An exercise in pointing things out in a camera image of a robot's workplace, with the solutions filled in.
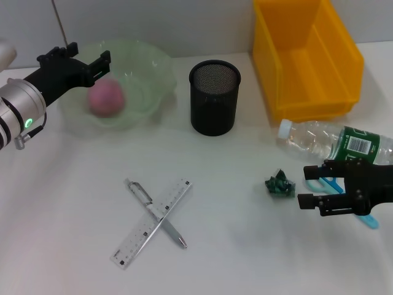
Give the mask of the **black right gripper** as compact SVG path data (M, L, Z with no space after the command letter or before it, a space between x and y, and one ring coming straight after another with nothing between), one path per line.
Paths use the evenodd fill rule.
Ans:
M325 160L319 166L303 168L306 180L344 178L345 194L298 194L301 210L318 209L321 216L368 215L383 203L392 203L392 165L369 162Z

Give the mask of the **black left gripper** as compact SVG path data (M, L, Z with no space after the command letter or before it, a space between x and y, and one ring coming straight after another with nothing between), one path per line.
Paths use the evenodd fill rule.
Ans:
M39 69L24 78L41 93L46 106L70 89L92 87L98 79L110 72L110 51L104 51L89 65L74 58L78 53L76 42L66 47L54 47L45 55L37 57Z

